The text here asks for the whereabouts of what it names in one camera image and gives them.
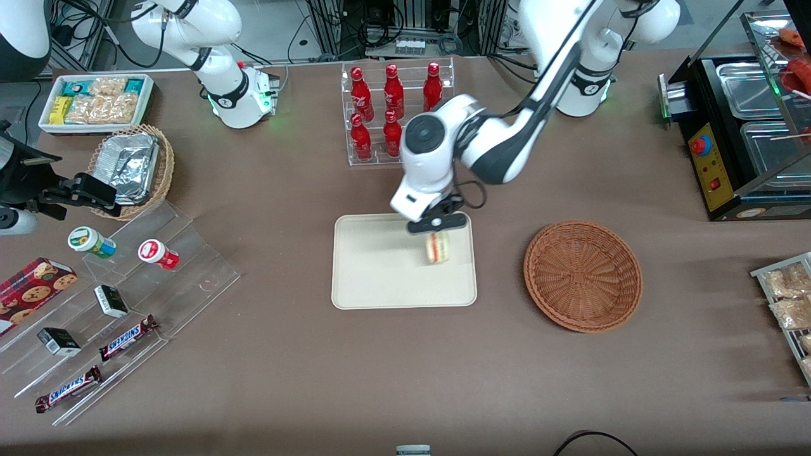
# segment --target cookie box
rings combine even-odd
[[[22,323],[76,280],[73,269],[53,260],[37,258],[0,283],[0,336]]]

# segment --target brown woven basket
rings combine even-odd
[[[558,222],[535,235],[524,256],[524,280],[543,313],[582,333],[622,325],[642,298],[642,272],[628,244],[583,220]]]
[[[155,167],[155,177],[152,179],[152,188],[150,189],[149,200],[140,206],[122,206],[121,215],[119,217],[112,217],[98,209],[90,209],[99,217],[113,218],[114,220],[120,220],[122,222],[130,221],[135,218],[136,215],[142,213],[157,201],[163,200],[166,197],[166,194],[169,193],[169,187],[172,185],[172,173],[174,172],[174,151],[172,150],[172,144],[169,144],[166,136],[164,136],[160,130],[151,125],[142,124],[138,127],[116,131],[108,137],[134,135],[135,133],[149,133],[154,135],[161,142],[161,148],[158,151],[158,162]],[[96,152],[90,159],[88,174],[92,174],[93,170],[96,168],[96,160],[98,160],[100,151],[101,144],[99,144],[99,146],[96,148]]]

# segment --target aluminum foil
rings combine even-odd
[[[112,136],[101,145],[93,177],[115,187],[116,203],[146,203],[159,149],[158,139],[148,133]]]

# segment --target coca-cola bottle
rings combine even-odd
[[[371,91],[369,85],[363,80],[363,71],[358,67],[350,70],[352,76],[352,104],[355,112],[363,116],[363,120],[371,122],[375,118],[375,110],[371,107]]]
[[[428,77],[423,85],[423,112],[430,111],[442,100],[442,80],[440,80],[440,64],[428,63]]]
[[[397,113],[394,110],[386,111],[386,125],[383,126],[383,136],[386,137],[386,153],[391,158],[400,156],[400,137],[403,129],[397,122]]]
[[[406,114],[406,102],[403,97],[403,83],[397,77],[397,65],[386,65],[386,85],[383,87],[386,97],[386,109],[393,110],[397,118]]]
[[[363,119],[360,114],[352,113],[350,122],[352,122],[352,130],[350,130],[352,147],[355,149],[355,154],[358,155],[358,160],[371,160],[371,136],[369,130],[363,125]]]

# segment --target yellow control panel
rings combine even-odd
[[[729,183],[727,170],[723,167],[721,154],[715,145],[710,124],[707,123],[687,143],[690,147],[690,156],[696,166],[698,182],[701,183],[704,200],[710,211],[720,208],[731,200],[735,192]]]

